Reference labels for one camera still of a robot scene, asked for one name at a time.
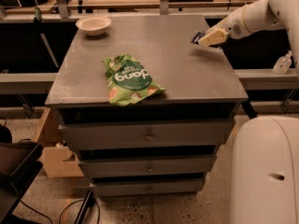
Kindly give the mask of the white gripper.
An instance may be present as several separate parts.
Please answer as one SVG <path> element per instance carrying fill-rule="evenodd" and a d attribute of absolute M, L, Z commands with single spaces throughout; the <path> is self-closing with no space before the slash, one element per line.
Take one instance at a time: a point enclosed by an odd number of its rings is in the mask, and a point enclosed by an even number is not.
<path fill-rule="evenodd" d="M 241 39 L 260 31 L 276 31 L 284 25 L 272 11 L 269 0 L 259 0 L 234 10 L 227 18 L 210 27 L 198 43 L 210 47 L 224 43 L 228 36 Z"/>

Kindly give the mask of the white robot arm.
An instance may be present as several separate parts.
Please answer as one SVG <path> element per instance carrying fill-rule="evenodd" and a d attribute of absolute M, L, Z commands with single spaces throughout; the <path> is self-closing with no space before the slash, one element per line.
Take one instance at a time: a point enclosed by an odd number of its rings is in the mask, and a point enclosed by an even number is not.
<path fill-rule="evenodd" d="M 259 0 L 242 6 L 200 35 L 219 45 L 262 30 L 284 29 L 299 61 L 299 0 Z M 299 119 L 247 121 L 233 144 L 230 224 L 299 224 Z"/>

